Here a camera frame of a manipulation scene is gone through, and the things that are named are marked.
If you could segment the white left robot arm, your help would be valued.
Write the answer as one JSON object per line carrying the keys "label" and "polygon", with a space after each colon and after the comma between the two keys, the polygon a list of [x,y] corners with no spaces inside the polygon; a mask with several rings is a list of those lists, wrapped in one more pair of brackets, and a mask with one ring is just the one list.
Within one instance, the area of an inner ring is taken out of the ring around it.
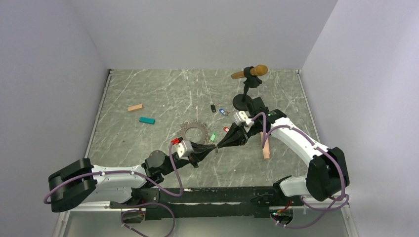
{"label": "white left robot arm", "polygon": [[89,158],[79,159],[48,177],[49,192],[43,198],[52,212],[71,210],[82,203],[112,201],[136,207],[142,201],[143,188],[157,187],[179,197],[183,186],[178,170],[188,164],[198,167],[216,145],[173,140],[169,153],[155,150],[140,165],[104,167]]}

